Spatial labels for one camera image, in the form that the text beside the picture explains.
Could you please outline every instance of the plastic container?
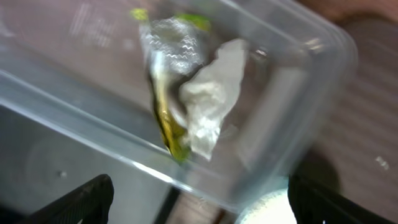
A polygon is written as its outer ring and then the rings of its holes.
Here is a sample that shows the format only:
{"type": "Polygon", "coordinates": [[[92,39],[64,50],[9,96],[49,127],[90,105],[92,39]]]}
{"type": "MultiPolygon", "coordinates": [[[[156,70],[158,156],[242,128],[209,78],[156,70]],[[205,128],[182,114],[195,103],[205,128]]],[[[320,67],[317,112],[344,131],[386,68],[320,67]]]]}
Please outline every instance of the plastic container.
{"type": "Polygon", "coordinates": [[[356,61],[344,32],[292,1],[10,0],[0,7],[4,106],[229,210],[289,171],[330,90],[356,61]],[[267,71],[245,75],[211,162],[178,165],[163,147],[138,22],[129,17],[134,7],[159,18],[202,14],[216,44],[240,37],[267,52],[267,71]]]}

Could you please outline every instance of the gray surface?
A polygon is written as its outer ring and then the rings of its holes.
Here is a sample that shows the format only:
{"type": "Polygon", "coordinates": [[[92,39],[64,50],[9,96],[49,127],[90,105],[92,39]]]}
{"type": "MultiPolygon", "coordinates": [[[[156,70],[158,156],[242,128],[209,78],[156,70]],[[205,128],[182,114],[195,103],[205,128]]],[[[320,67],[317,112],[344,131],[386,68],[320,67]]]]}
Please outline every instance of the gray surface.
{"type": "Polygon", "coordinates": [[[0,203],[30,214],[98,174],[114,184],[109,223],[152,223],[169,186],[0,108],[0,203]]]}

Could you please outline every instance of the clear plastic bin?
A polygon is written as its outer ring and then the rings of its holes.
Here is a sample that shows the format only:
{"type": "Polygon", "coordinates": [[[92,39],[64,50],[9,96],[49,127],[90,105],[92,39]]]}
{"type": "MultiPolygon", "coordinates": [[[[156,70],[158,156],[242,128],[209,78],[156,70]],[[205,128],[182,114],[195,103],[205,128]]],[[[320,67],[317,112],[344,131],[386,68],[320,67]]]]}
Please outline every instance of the clear plastic bin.
{"type": "Polygon", "coordinates": [[[292,1],[5,0],[0,2],[0,102],[115,159],[240,210],[273,188],[309,143],[315,117],[356,62],[351,39],[292,1]],[[265,49],[245,74],[210,162],[178,165],[150,110],[138,22],[198,13],[218,44],[265,49]]]}

